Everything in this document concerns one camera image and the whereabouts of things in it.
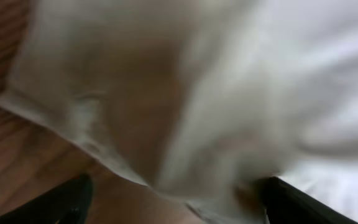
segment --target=wrinkled fabric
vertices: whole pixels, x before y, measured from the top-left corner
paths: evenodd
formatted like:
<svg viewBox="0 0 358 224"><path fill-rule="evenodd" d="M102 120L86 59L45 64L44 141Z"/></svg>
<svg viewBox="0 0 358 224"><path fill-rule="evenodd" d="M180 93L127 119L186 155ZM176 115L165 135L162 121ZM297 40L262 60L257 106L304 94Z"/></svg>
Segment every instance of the wrinkled fabric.
<svg viewBox="0 0 358 224"><path fill-rule="evenodd" d="M263 223L233 189L273 175L358 222L358 0L40 0L32 18L3 108L211 223Z"/></svg>

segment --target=wooden floor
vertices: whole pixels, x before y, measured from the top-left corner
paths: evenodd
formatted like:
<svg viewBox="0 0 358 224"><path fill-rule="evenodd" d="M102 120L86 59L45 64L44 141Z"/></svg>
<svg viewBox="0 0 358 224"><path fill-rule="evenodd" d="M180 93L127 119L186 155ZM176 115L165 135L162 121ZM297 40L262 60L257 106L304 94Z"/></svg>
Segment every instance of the wooden floor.
<svg viewBox="0 0 358 224"><path fill-rule="evenodd" d="M0 93L26 28L28 0L0 0ZM128 182L56 134L0 109L0 215L80 173L96 184L88 224L199 223L183 206Z"/></svg>

